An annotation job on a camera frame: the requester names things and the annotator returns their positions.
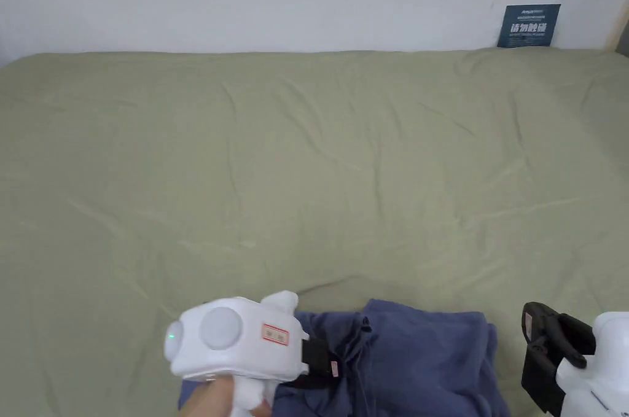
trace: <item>round button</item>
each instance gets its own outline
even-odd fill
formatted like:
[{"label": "round button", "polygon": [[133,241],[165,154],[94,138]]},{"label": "round button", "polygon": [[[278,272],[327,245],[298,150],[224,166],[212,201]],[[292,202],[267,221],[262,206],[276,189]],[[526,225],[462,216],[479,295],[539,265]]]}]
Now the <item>round button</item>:
[{"label": "round button", "polygon": [[233,346],[242,333],[242,319],[230,308],[215,308],[201,322],[201,340],[211,349]]},{"label": "round button", "polygon": [[168,326],[166,331],[166,338],[163,342],[163,356],[169,362],[175,360],[179,348],[181,348],[181,341],[184,338],[184,324],[181,321],[173,322]]}]

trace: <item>white label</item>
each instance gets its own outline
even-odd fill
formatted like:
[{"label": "white label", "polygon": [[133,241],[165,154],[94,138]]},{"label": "white label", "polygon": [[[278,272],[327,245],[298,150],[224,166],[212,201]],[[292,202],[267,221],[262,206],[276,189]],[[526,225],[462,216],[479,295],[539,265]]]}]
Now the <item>white label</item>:
[{"label": "white label", "polygon": [[288,331],[278,329],[269,324],[262,325],[262,338],[264,340],[272,341],[273,343],[279,343],[284,346],[288,346]]},{"label": "white label", "polygon": [[533,328],[533,318],[528,312],[524,313],[524,327],[526,329],[526,337],[531,341],[531,329]]}]

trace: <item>human hand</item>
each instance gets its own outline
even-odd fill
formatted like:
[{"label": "human hand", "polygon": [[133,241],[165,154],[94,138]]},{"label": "human hand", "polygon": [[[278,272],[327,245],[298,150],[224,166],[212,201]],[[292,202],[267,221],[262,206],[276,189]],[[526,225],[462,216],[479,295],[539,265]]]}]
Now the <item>human hand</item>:
[{"label": "human hand", "polygon": [[[230,417],[234,395],[231,376],[219,376],[216,380],[194,390],[179,417]],[[253,417],[271,417],[266,401],[251,411]]]}]

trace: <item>white plastic device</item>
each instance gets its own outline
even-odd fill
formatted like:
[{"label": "white plastic device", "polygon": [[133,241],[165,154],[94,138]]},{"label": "white plastic device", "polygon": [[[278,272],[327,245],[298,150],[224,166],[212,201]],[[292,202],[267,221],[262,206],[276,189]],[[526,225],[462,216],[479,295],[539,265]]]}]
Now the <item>white plastic device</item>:
[{"label": "white plastic device", "polygon": [[593,333],[596,352],[585,369],[567,359],[557,368],[566,393],[561,417],[629,417],[629,312],[599,315]]},{"label": "white plastic device", "polygon": [[183,312],[166,331],[171,371],[192,381],[233,375],[232,417],[250,416],[264,399],[272,405],[278,384],[308,373],[301,352],[309,336],[294,317],[297,302],[285,290],[260,303],[230,297]]}]

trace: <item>wrinkled sheet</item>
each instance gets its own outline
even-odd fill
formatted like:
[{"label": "wrinkled sheet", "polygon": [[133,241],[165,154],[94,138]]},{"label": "wrinkled sheet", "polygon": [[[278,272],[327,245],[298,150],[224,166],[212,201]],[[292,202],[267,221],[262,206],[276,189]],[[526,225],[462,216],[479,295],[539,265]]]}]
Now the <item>wrinkled sheet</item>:
[{"label": "wrinkled sheet", "polygon": [[[496,328],[478,312],[429,313],[371,300],[361,313],[297,312],[340,359],[328,389],[280,386],[273,417],[508,417],[494,372]],[[183,381],[179,408],[201,383]]]},{"label": "wrinkled sheet", "polygon": [[495,323],[626,310],[629,60],[38,55],[0,70],[0,414],[171,416],[167,323],[281,289]]}]

